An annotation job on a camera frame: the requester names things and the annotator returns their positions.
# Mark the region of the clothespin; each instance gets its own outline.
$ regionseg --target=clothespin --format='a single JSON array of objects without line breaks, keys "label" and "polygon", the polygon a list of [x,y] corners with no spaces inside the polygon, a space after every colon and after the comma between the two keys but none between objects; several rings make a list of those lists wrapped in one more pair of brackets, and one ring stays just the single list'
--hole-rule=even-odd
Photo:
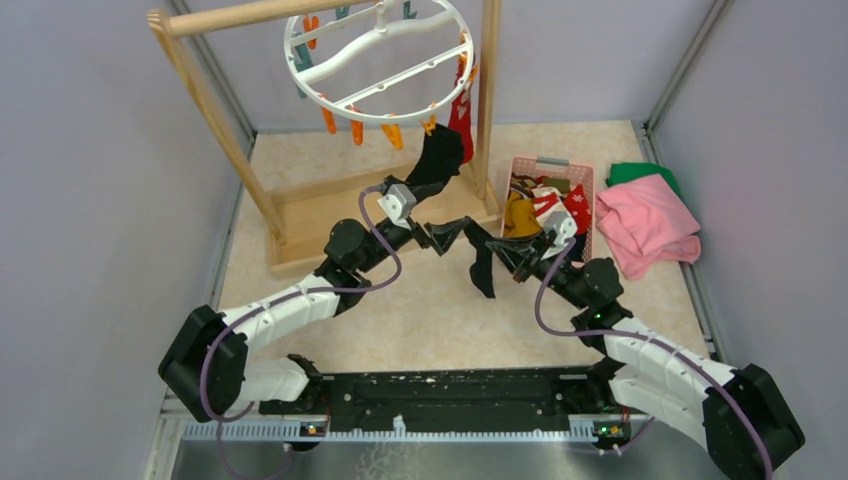
[{"label": "clothespin", "polygon": [[403,2],[403,19],[414,20],[417,16],[418,12],[412,11],[412,0],[406,0],[405,2]]},{"label": "clothespin", "polygon": [[[308,13],[303,16],[303,33],[311,32],[319,26],[321,26],[321,20],[319,20],[317,16],[313,15],[311,21]],[[315,50],[315,47],[318,46],[318,39],[310,40],[307,43],[309,44],[310,50]]]},{"label": "clothespin", "polygon": [[[430,104],[430,108],[435,108],[436,102]],[[436,114],[430,115],[430,121],[424,123],[424,120],[419,120],[421,122],[421,126],[424,127],[424,133],[429,137],[433,134],[433,130],[436,129]]]},{"label": "clothespin", "polygon": [[[354,112],[362,113],[360,109],[354,107],[353,105],[349,105],[347,108],[353,110]],[[353,143],[357,146],[362,145],[362,140],[365,136],[363,132],[362,122],[359,122],[357,120],[351,120],[350,131],[353,134]]]},{"label": "clothespin", "polygon": [[[301,43],[300,45],[294,47],[294,51],[295,51],[295,53],[297,54],[297,57],[298,57],[294,61],[295,70],[297,70],[298,72],[302,72],[302,71],[304,71],[308,68],[312,68],[312,66],[313,66],[312,56],[309,55],[309,49],[306,48],[306,45]],[[300,87],[298,87],[298,89],[297,89],[297,94],[298,94],[298,96],[300,96],[300,98],[306,98],[306,93],[304,93],[303,90],[300,89]]]},{"label": "clothespin", "polygon": [[392,142],[392,145],[396,149],[403,150],[403,137],[400,134],[400,125],[396,123],[393,125],[383,124],[380,125],[380,128],[383,129],[383,133],[386,134],[386,137],[388,137],[389,141]]},{"label": "clothespin", "polygon": [[[463,43],[465,43],[465,31],[462,31],[459,34],[459,44],[462,45]],[[465,70],[465,62],[468,61],[468,59],[466,57],[467,57],[467,55],[465,55],[464,53],[461,53],[459,55],[459,72],[460,73],[462,73],[462,71]],[[479,70],[479,67],[480,66],[477,65],[476,63],[474,63],[473,66],[471,67],[471,73],[468,75],[468,82],[465,83],[465,90],[468,90],[469,88],[471,88],[471,84],[474,83],[474,78],[477,76],[477,70]]]},{"label": "clothespin", "polygon": [[[318,96],[327,98],[323,93],[319,93]],[[333,117],[333,112],[321,107],[321,113],[324,115],[324,124],[327,125],[327,131],[330,132],[330,135],[334,135],[336,133],[336,119]]]}]

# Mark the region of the wooden pole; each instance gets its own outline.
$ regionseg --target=wooden pole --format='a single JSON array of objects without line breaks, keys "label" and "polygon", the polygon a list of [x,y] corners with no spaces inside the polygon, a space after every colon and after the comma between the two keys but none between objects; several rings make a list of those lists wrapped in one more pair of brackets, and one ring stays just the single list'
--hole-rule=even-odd
[{"label": "wooden pole", "polygon": [[369,0],[260,0],[258,2],[187,13],[171,19],[173,38],[347,7]]},{"label": "wooden pole", "polygon": [[501,0],[483,0],[483,41],[480,47],[479,105],[477,106],[477,152],[471,161],[477,198],[486,197],[489,182],[489,144],[492,136],[492,105],[495,101],[495,73],[498,68],[498,36]]},{"label": "wooden pole", "polygon": [[188,93],[194,99],[195,105],[197,105],[203,118],[206,119],[206,123],[209,124],[209,128],[215,138],[218,139],[218,143],[224,153],[227,154],[230,163],[233,164],[239,177],[241,177],[247,192],[256,202],[262,216],[265,217],[268,228],[282,242],[283,220],[274,208],[271,196],[265,192],[259,183],[259,179],[256,178],[256,173],[250,168],[250,163],[248,163],[247,157],[239,145],[238,138],[230,127],[227,116],[206,82],[206,77],[201,72],[200,67],[186,50],[182,41],[171,34],[169,20],[167,12],[162,9],[151,10],[147,14],[147,23],[153,31],[153,35],[159,41],[165,55],[171,60],[174,70],[183,80]]}]

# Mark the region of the pink towel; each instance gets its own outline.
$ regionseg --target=pink towel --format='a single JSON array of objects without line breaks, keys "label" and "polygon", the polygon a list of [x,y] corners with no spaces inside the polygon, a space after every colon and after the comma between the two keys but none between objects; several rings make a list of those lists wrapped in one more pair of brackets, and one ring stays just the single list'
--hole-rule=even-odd
[{"label": "pink towel", "polygon": [[701,226],[659,174],[599,192],[596,208],[598,230],[627,279],[642,278],[657,260],[692,263],[701,255],[693,235]]}]

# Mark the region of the metal floor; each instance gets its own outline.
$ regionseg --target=metal floor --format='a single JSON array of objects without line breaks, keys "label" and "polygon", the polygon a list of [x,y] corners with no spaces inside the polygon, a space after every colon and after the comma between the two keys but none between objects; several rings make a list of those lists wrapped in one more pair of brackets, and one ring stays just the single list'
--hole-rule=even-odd
[{"label": "metal floor", "polygon": [[[286,458],[276,442],[226,441],[241,476],[271,475]],[[328,443],[297,454],[285,480],[724,479],[683,434],[655,423],[622,457],[569,452],[558,443]],[[182,440],[173,480],[232,480],[214,440]]]}]

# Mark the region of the wooden drying rack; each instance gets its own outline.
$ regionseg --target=wooden drying rack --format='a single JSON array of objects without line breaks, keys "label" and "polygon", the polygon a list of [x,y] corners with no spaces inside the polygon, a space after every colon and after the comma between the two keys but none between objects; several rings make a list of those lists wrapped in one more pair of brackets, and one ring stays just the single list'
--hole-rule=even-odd
[{"label": "wooden drying rack", "polygon": [[[313,270],[324,257],[323,245],[333,224],[342,218],[359,217],[359,192],[367,186],[380,183],[388,175],[404,178],[414,164],[281,191],[265,191],[250,167],[217,96],[181,38],[360,3],[371,2],[261,0],[175,17],[169,16],[163,9],[151,10],[147,14],[147,22],[162,50],[174,65],[268,224],[269,259],[271,270],[276,274],[299,275]],[[498,222],[500,208],[488,180],[488,170],[500,13],[501,0],[484,0],[483,38],[477,77],[480,93],[477,100],[475,156],[461,169],[465,181],[451,182],[441,194],[415,209],[415,219],[419,222],[443,223],[464,215],[473,217],[484,228],[494,227]],[[374,199],[370,200],[369,213],[379,217],[382,211]]]}]

